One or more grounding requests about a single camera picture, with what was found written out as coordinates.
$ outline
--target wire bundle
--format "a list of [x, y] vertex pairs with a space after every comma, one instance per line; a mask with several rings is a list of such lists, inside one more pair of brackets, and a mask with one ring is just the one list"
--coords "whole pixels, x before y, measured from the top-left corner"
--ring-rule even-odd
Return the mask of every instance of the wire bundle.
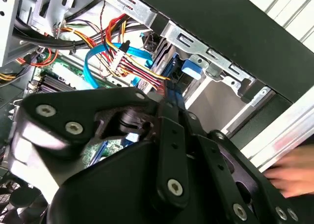
[[[54, 37], [51, 37], [51, 36], [42, 35], [36, 32], [35, 30], [31, 29], [30, 27], [28, 27], [25, 23], [23, 23], [20, 19], [17, 18], [15, 22], [13, 35], [21, 40], [33, 43], [43, 48], [48, 48], [48, 52], [49, 52], [48, 57], [40, 63], [33, 63], [33, 62], [29, 63], [25, 59], [22, 59], [22, 58], [18, 58], [17, 61], [20, 64], [28, 63], [30, 64], [30, 66], [44, 67], [44, 66], [52, 64], [56, 60], [57, 55], [58, 55], [58, 50], [71, 50], [72, 52], [75, 52], [77, 49], [91, 49], [90, 51], [92, 51], [96, 47], [102, 46], [103, 49], [101, 51], [93, 54], [98, 58], [98, 60], [101, 63], [101, 67], [100, 67], [101, 76], [107, 77], [109, 75], [114, 75], [116, 77], [126, 77], [132, 74], [143, 79], [147, 83], [151, 84], [155, 89], [158, 89], [161, 83], [168, 78], [157, 75], [154, 72], [150, 71], [147, 67], [144, 67], [138, 62], [136, 62], [131, 57], [131, 56], [137, 56], [134, 48], [132, 48], [131, 53], [128, 52], [127, 54], [124, 55], [124, 57], [121, 60], [119, 59], [120, 62], [117, 68], [114, 68], [114, 69], [110, 68], [113, 60], [116, 57], [117, 52], [121, 51], [119, 50], [119, 45], [112, 43], [112, 39], [118, 36], [118, 40], [119, 40], [118, 42], [124, 43], [125, 33], [130, 32], [130, 31], [136, 31], [136, 30], [147, 30], [147, 28], [144, 25], [133, 25], [136, 23], [136, 21], [132, 20], [126, 14], [122, 14], [121, 16], [115, 19], [112, 19], [109, 22], [108, 26], [105, 29], [103, 29], [102, 16], [104, 12], [105, 2], [102, 8], [102, 11], [100, 13], [100, 27], [98, 27], [96, 24], [88, 20], [77, 18], [79, 15], [86, 12], [91, 7], [94, 7], [100, 1], [101, 0], [94, 0], [91, 4], [89, 4], [82, 10], [80, 10], [78, 14], [74, 14], [66, 18], [65, 19], [67, 22], [66, 25], [64, 27], [61, 27], [58, 30], [55, 30], [56, 33], [72, 32], [73, 34], [78, 36], [81, 39], [81, 41], [65, 41], [61, 39], [55, 39]], [[96, 34], [89, 37], [85, 35], [82, 31], [76, 30], [79, 28], [86, 28], [86, 27], [91, 27], [96, 32]], [[52, 57], [52, 49], [56, 49], [54, 57]], [[88, 77], [88, 74], [86, 76], [87, 77], [85, 77], [85, 79], [88, 82], [93, 82], [92, 77], [91, 78]], [[10, 75], [1, 76], [0, 75], [0, 77], [3, 78], [3, 81], [10, 81], [11, 79], [14, 79], [15, 76], [10, 76]]]

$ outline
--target orange wire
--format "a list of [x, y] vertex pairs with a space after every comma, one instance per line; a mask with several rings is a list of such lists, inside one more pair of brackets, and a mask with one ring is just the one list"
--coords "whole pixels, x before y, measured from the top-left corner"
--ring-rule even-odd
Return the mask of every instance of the orange wire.
[[31, 65], [35, 66], [35, 67], [45, 67], [45, 66], [48, 66], [48, 65], [52, 64], [57, 59], [58, 53], [59, 53], [59, 50], [55, 50], [53, 59], [50, 62], [48, 62], [48, 63], [45, 63], [45, 64], [32, 63]]

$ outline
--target yellow wire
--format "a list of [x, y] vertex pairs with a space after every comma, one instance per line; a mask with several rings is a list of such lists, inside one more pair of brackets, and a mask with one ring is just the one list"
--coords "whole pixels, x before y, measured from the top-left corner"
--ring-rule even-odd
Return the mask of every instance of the yellow wire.
[[122, 42], [124, 42], [124, 33], [126, 31], [126, 25], [127, 25], [127, 21], [124, 21], [122, 23], [122, 27], [121, 27], [121, 29], [122, 29], [122, 31], [121, 31], [121, 33], [122, 33]]
[[156, 74], [156, 73], [150, 71], [148, 68], [146, 68], [146, 67], [142, 66], [141, 64], [139, 64], [138, 62], [136, 62], [130, 55], [127, 55], [127, 57], [128, 57], [133, 63], [135, 63], [135, 64], [137, 65], [137, 67], [139, 67], [140, 69], [142, 69], [143, 71], [145, 71], [145, 72], [147, 72], [147, 73], [152, 74], [154, 77], [160, 78], [160, 79], [164, 79], [164, 80], [170, 80], [170, 79], [167, 78], [167, 77], [158, 75], [158, 74]]
[[2, 79], [2, 80], [4, 80], [4, 81], [8, 81], [8, 82], [12, 80], [12, 79], [3, 78], [3, 77], [1, 77], [1, 76], [0, 76], [0, 79]]
[[[72, 28], [63, 28], [64, 30], [67, 30], [67, 31], [73, 31]], [[83, 39], [90, 48], [93, 48], [94, 46], [87, 40], [87, 38], [84, 37], [84, 34], [79, 32], [79, 31], [74, 31], [75, 34], [77, 34], [81, 39]], [[109, 68], [109, 66], [106, 65], [106, 63], [104, 62], [103, 60], [103, 57], [101, 56], [101, 54], [97, 54], [96, 55], [99, 59], [100, 59], [100, 62], [105, 66], [105, 68], [112, 74], [114, 75], [115, 77], [117, 77], [117, 75], [111, 71], [111, 69]]]
[[11, 79], [16, 78], [15, 76], [6, 75], [6, 74], [3, 74], [3, 73], [0, 73], [0, 76], [2, 76], [4, 78], [11, 78]]
[[[132, 72], [130, 72], [129, 70], [126, 70], [126, 69], [123, 69], [123, 71], [125, 71], [125, 72], [127, 72], [127, 73], [129, 73], [129, 74], [132, 74], [132, 75], [134, 75]], [[152, 87], [155, 89], [155, 90], [157, 90], [157, 87], [156, 86], [154, 86], [153, 84], [151, 84], [149, 81], [147, 81], [146, 79], [144, 79], [144, 78], [141, 78], [140, 77], [140, 79], [142, 79], [142, 80], [144, 80], [145, 82], [147, 82], [148, 84], [150, 84], [150, 85], [152, 85]]]
[[[107, 44], [112, 47], [113, 49], [115, 49], [116, 51], [118, 51], [119, 49], [117, 47], [115, 47], [111, 42], [109, 42], [109, 40], [106, 38], [106, 42]], [[150, 71], [149, 69], [145, 68], [144, 66], [142, 66], [141, 64], [139, 64], [138, 62], [136, 62], [130, 55], [126, 55], [133, 63], [135, 63], [137, 65], [137, 67], [139, 67], [140, 69], [142, 69], [143, 71], [149, 73], [149, 74], [152, 74], [154, 77], [156, 78], [160, 78], [160, 79], [164, 79], [164, 80], [170, 80], [169, 78], [167, 77], [164, 77], [164, 76], [161, 76], [161, 75], [158, 75], [152, 71]]]

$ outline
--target silver screw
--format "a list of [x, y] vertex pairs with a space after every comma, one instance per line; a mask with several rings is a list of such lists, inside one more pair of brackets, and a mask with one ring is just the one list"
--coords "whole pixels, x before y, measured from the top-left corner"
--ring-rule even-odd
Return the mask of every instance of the silver screw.
[[144, 100], [145, 99], [145, 96], [140, 94], [140, 93], [136, 93], [135, 94], [138, 98], [140, 98], [141, 100]]
[[233, 209], [234, 209], [235, 214], [236, 214], [242, 221], [246, 221], [246, 220], [247, 220], [246, 212], [245, 212], [244, 208], [243, 208], [240, 204], [235, 203], [235, 204], [233, 205]]
[[73, 135], [78, 135], [83, 132], [83, 127], [78, 122], [68, 122], [65, 125], [65, 130]]
[[285, 212], [280, 207], [276, 207], [276, 212], [282, 220], [287, 220]]
[[50, 105], [39, 105], [36, 108], [36, 113], [43, 117], [51, 117], [55, 115], [56, 110]]
[[220, 133], [220, 132], [217, 132], [216, 135], [221, 140], [223, 140], [225, 138], [224, 135], [222, 133]]
[[295, 221], [298, 221], [299, 218], [298, 216], [295, 214], [295, 212], [291, 209], [291, 208], [288, 208], [288, 213], [290, 214], [290, 216], [295, 220]]
[[194, 114], [192, 114], [191, 112], [188, 114], [192, 119], [194, 119], [194, 120], [196, 120], [197, 119], [197, 117], [194, 115]]
[[182, 185], [175, 179], [170, 179], [168, 181], [168, 190], [175, 196], [181, 196], [183, 194]]

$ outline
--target black cable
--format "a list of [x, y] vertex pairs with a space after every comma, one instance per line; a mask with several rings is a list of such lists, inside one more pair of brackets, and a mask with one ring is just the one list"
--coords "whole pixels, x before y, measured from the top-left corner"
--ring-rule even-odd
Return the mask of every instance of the black cable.
[[[146, 30], [146, 29], [147, 27], [145, 25], [136, 25], [136, 26], [126, 27], [125, 33], [132, 32], [132, 31]], [[119, 35], [119, 30], [115, 30], [111, 34], [112, 37], [116, 37], [117, 35]], [[20, 40], [32, 43], [37, 46], [42, 46], [45, 48], [58, 49], [58, 50], [72, 50], [73, 46], [75, 45], [75, 49], [77, 50], [89, 49], [89, 47], [83, 41], [73, 42], [73, 41], [64, 41], [64, 40], [55, 40], [55, 39], [42, 40], [42, 39], [25, 36], [21, 32], [19, 32], [19, 30], [17, 30], [16, 28], [13, 29], [13, 36]], [[100, 33], [95, 34], [94, 36], [91, 36], [90, 38], [94, 40], [96, 43], [101, 42]]]
[[86, 13], [88, 10], [92, 9], [93, 7], [95, 7], [99, 2], [101, 2], [102, 0], [93, 0], [92, 2], [90, 2], [87, 6], [85, 6], [84, 8], [80, 9], [78, 12], [70, 15], [69, 17], [65, 18], [66, 22], [69, 22], [73, 19], [76, 19], [78, 16], [81, 16], [82, 14]]
[[[128, 16], [123, 17], [115, 26], [113, 32], [119, 28], [119, 26], [122, 24], [125, 19], [127, 19]], [[137, 21], [133, 19], [129, 19], [127, 21], [127, 25], [137, 23]], [[33, 30], [31, 27], [29, 27], [27, 24], [25, 24], [20, 18], [16, 18], [15, 21], [16, 26], [14, 26], [13, 29], [13, 35], [23, 41], [30, 42], [32, 44], [43, 46], [46, 48], [53, 48], [60, 50], [73, 50], [73, 47], [75, 46], [75, 49], [88, 49], [88, 46], [83, 41], [64, 41], [64, 40], [56, 40], [51, 36], [44, 36], [35, 30]], [[101, 39], [101, 33], [97, 33], [90, 37], [91, 39]]]

